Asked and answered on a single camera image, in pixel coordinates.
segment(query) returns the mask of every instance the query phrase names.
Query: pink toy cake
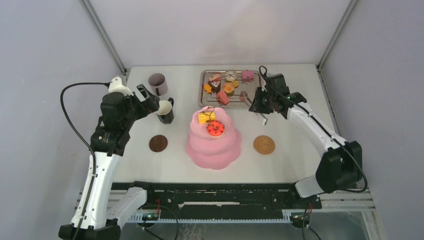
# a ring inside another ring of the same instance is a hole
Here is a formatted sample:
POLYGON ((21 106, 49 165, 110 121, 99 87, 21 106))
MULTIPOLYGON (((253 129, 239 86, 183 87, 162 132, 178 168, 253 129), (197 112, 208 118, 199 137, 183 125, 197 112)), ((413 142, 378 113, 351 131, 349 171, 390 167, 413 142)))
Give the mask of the pink toy cake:
POLYGON ((193 114, 185 150, 199 167, 219 170, 239 157, 242 150, 242 136, 224 109, 220 107, 215 107, 213 111, 216 120, 225 125, 225 132, 218 138, 209 135, 206 129, 208 124, 199 123, 199 113, 206 111, 207 108, 206 106, 193 114))

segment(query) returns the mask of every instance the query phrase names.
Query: white wall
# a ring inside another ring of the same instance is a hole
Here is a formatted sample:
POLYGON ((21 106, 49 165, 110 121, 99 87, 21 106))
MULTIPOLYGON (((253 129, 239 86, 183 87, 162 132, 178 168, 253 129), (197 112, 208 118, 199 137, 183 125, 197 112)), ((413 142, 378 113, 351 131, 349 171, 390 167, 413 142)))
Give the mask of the white wall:
POLYGON ((350 0, 92 0, 125 66, 317 64, 350 0))
MULTIPOLYGON (((0 33, 0 238, 57 239, 71 221, 89 155, 66 122, 60 92, 119 71, 77 0, 1 1, 0 33)), ((102 86, 66 93, 86 138, 106 93, 102 86)))
POLYGON ((424 1, 359 1, 324 67, 390 240, 423 239, 424 1))

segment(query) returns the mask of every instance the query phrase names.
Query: light brown coaster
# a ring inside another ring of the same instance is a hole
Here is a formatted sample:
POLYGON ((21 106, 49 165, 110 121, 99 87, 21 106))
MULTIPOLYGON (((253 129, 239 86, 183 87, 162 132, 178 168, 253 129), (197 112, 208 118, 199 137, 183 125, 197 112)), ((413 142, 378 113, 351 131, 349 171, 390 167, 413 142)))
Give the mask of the light brown coaster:
POLYGON ((253 141, 253 147, 258 153, 268 155, 274 152, 276 144, 269 136, 261 135, 253 141))
POLYGON ((156 135, 150 139, 148 147, 155 153, 162 152, 168 146, 168 139, 163 135, 156 135))

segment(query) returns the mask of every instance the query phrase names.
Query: metal tray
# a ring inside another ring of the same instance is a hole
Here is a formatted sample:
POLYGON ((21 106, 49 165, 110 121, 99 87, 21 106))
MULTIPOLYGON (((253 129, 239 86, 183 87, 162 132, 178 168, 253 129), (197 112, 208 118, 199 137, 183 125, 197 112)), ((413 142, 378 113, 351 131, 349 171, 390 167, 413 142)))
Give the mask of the metal tray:
POLYGON ((234 90, 233 95, 229 95, 229 103, 227 105, 222 105, 217 100, 217 94, 215 92, 206 93, 203 89, 204 84, 207 84, 209 81, 209 77, 214 74, 221 74, 221 86, 227 81, 224 78, 225 72, 228 70, 204 70, 200 76, 200 95, 199 95, 199 104, 200 106, 211 106, 211 107, 237 107, 237 108, 248 108, 245 102, 240 100, 240 93, 245 91, 248 96, 253 99, 255 97, 255 91, 257 87, 262 87, 261 76, 258 71, 254 72, 253 81, 243 81, 242 80, 242 71, 241 70, 233 70, 237 74, 238 87, 234 90))

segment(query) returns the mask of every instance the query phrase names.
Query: yellow block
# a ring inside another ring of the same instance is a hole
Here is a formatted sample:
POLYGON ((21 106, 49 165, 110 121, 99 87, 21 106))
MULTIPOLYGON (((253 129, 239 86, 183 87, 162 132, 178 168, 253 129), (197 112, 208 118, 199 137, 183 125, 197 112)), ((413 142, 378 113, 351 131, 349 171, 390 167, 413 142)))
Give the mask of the yellow block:
POLYGON ((209 123, 209 121, 213 121, 213 120, 215 120, 215 112, 207 111, 207 112, 200 112, 199 113, 199 123, 200 124, 206 124, 206 123, 209 123))

